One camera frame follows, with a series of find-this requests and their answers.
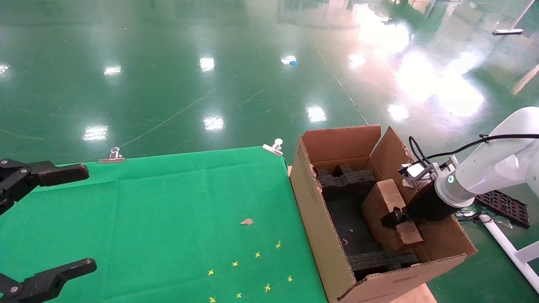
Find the small cardboard box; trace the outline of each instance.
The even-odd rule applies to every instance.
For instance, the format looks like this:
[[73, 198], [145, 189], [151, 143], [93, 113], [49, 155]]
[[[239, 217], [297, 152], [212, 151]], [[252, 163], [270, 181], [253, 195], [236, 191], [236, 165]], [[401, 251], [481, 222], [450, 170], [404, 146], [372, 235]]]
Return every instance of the small cardboard box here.
[[420, 264], [356, 281], [313, 168], [332, 170], [336, 165], [349, 164], [356, 170], [370, 169], [378, 181], [393, 179], [408, 203], [417, 190], [403, 186], [398, 169], [403, 163], [413, 162], [411, 153], [391, 127], [380, 137], [381, 127], [373, 125], [309, 130], [298, 141], [290, 180], [330, 303], [390, 302], [477, 252], [452, 217], [418, 224], [423, 242], [414, 247], [414, 252]]

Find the green epoxy floor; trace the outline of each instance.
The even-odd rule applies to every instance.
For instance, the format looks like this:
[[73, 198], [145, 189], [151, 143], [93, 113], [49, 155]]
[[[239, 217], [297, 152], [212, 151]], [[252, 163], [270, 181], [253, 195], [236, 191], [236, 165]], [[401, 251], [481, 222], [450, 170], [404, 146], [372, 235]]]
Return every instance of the green epoxy floor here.
[[[280, 137], [291, 160], [308, 129], [368, 123], [452, 150], [538, 104], [539, 4], [524, 34], [491, 35], [527, 2], [0, 0], [0, 154], [73, 163]], [[506, 192], [530, 207], [529, 230], [505, 230], [519, 249], [539, 239], [539, 199]], [[429, 283], [438, 302], [538, 302], [464, 226], [480, 252]]]

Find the clip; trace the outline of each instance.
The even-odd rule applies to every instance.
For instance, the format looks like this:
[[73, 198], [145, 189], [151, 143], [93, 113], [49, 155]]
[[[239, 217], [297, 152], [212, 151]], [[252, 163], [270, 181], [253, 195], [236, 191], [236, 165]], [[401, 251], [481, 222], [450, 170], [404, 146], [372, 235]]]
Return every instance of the clip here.
[[101, 159], [99, 160], [99, 163], [118, 163], [118, 162], [123, 162], [125, 160], [126, 159], [122, 155], [120, 155], [120, 148], [113, 147], [110, 150], [110, 155], [108, 159]]
[[282, 144], [282, 139], [275, 139], [275, 143], [273, 143], [272, 146], [264, 144], [262, 145], [262, 147], [272, 154], [282, 156], [281, 144]]

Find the table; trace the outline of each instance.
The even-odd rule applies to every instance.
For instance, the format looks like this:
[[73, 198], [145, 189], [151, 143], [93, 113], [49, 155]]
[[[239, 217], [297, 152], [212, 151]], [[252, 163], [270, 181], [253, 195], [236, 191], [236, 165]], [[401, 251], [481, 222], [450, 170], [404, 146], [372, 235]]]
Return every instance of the table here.
[[326, 302], [284, 158], [253, 147], [88, 168], [2, 216], [4, 274], [91, 257], [98, 270], [56, 302]]

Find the paper scrap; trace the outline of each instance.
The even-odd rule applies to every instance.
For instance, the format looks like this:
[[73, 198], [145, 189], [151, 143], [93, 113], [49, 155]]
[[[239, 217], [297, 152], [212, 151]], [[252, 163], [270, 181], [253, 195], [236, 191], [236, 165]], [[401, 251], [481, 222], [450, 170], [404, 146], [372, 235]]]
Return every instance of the paper scrap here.
[[247, 218], [247, 219], [241, 221], [241, 224], [242, 225], [251, 225], [251, 224], [253, 224], [253, 220], [250, 219], [250, 218]]

